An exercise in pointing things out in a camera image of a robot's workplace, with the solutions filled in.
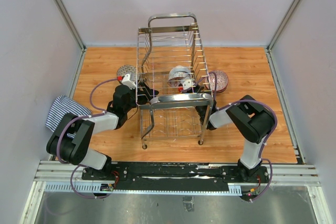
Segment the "brown diamond pattern bowl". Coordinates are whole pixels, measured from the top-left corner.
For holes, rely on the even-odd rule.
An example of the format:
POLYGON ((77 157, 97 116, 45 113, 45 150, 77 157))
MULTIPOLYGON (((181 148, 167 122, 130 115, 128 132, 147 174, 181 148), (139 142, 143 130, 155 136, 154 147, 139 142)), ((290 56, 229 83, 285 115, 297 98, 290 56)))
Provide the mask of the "brown diamond pattern bowl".
POLYGON ((119 83, 122 83, 122 80, 125 75, 129 74, 130 79, 134 82, 136 82, 137 79, 137 68, 133 65, 122 65, 117 70, 117 80, 119 83))

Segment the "red geometric pattern bowl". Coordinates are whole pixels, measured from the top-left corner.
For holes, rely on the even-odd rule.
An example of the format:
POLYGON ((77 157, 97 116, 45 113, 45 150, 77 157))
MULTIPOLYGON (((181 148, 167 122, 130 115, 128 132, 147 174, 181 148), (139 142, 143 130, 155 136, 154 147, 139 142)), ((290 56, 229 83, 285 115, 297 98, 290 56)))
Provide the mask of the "red geometric pattern bowl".
POLYGON ((170 77, 167 83, 170 87, 175 88, 175 87, 182 85, 182 83, 186 79, 188 79, 188 76, 186 76, 185 74, 181 74, 181 75, 170 77))

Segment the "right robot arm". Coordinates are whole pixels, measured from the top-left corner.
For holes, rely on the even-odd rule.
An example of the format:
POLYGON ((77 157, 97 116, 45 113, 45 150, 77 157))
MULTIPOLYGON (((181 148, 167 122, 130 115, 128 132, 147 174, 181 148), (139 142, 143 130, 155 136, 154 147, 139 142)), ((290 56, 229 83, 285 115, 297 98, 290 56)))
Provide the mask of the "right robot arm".
POLYGON ((209 111, 206 105, 195 107, 202 129, 215 130, 234 124, 244 137, 244 148, 237 165, 233 169, 222 170, 223 180, 250 182, 260 174, 262 152, 278 120, 275 112, 266 104, 246 95, 238 101, 217 108, 213 101, 209 111))

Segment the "red ikat pattern bowl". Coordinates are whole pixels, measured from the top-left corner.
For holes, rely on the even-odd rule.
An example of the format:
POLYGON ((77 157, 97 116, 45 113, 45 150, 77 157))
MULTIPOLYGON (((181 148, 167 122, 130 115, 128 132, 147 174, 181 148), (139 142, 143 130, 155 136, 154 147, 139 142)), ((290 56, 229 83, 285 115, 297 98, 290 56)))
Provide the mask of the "red ikat pattern bowl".
POLYGON ((207 89, 211 89, 216 93, 224 92, 228 87, 228 75, 221 70, 213 70, 209 74, 209 83, 206 84, 207 89))

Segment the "plain white bowl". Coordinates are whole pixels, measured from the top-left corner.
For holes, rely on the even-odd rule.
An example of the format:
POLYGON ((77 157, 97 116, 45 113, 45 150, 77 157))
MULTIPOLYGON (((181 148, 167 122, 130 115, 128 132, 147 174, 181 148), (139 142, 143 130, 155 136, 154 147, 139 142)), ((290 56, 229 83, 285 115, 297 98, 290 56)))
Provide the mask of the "plain white bowl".
POLYGON ((186 74, 190 74, 190 69, 188 67, 178 65, 170 70, 169 79, 184 78, 186 74))

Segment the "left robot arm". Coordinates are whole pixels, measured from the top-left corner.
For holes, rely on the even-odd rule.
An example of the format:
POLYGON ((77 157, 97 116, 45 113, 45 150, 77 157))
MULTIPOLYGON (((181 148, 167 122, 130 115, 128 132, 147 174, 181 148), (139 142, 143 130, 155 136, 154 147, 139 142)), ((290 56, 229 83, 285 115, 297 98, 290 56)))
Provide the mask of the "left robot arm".
POLYGON ((143 87, 131 89, 120 84, 115 88, 113 99, 102 113, 95 115, 75 115, 68 112, 63 115, 50 137, 47 153, 57 156, 59 161, 86 167, 86 171, 93 172, 93 177, 102 180, 117 175, 112 170, 112 159, 89 147, 93 135, 117 130, 128 119, 128 112, 145 105, 159 94, 158 90, 149 88, 145 83, 143 87))

